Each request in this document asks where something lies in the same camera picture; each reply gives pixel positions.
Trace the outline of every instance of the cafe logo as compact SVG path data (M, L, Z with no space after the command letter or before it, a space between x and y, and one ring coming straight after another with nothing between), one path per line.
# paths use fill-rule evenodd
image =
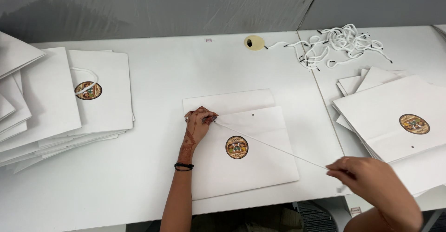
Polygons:
M82 82L81 84L77 85L75 88L75 93L81 91L84 88L87 88L88 86L92 85L93 82L92 81L85 81ZM102 87L96 83L92 88L87 89L86 91L84 91L81 94L76 95L79 99L85 99L85 100L89 100L89 99L95 99L98 98L102 93Z
M427 122L416 115L403 115L400 117L401 126L407 131L414 134L426 134L430 127Z
M226 153L234 159L241 159L248 153L248 143L241 136L233 136L226 142Z

